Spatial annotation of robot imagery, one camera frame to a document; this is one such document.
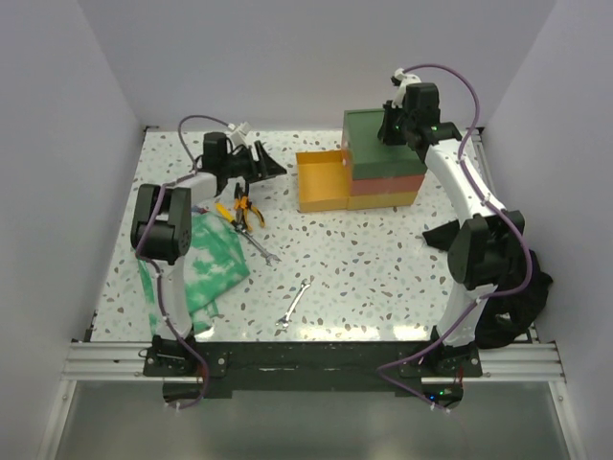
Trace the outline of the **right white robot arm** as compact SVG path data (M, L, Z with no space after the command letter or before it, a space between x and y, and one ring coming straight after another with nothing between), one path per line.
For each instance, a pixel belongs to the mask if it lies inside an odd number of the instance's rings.
M456 214L458 228L447 265L454 281L431 343L412 360L440 377L479 363L474 355L479 319L487 300L517 268L525 220L509 212L491 193L465 154L467 138L451 122L442 122L440 94L415 75L394 77L396 95L384 105L377 134L387 146L407 145L439 180Z

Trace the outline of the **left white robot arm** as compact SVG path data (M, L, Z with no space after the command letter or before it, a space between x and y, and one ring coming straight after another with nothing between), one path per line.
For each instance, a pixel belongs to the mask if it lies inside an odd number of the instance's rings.
M138 189L130 242L135 256L151 267L150 275L156 280L154 299L161 321L155 333L165 339L186 339L193 333L184 281L185 258L192 245L193 206L220 196L231 179L238 182L233 208L219 206L217 210L268 262L278 259L251 236L253 226L248 216L255 215L261 227L265 218L250 197L250 186L285 175L286 169L267 153L260 141L247 140L249 130L244 123L206 133L202 154L188 155L192 167L187 174L168 183L144 184Z

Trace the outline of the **silver wrench front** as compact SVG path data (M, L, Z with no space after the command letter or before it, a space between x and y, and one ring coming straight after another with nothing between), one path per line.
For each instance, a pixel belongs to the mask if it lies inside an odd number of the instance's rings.
M311 283L307 279L304 279L301 282L301 284L300 284L300 286L299 286L299 288L298 288L298 290L296 292L296 295L292 299L292 302L289 305L289 307L287 308L286 312L284 313L283 316L281 316L276 321L275 325L277 327L280 327L282 329L286 329L289 326L291 315L296 310L296 307L298 306L299 302L301 301L301 299L304 296L305 292L310 288L310 286L311 286Z

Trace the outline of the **yellow drawer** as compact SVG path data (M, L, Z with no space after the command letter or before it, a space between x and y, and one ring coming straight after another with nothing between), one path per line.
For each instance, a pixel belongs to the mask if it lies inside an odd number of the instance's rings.
M409 206L418 192L349 196L342 150L303 151L296 154L299 211L314 213L337 210L366 210Z

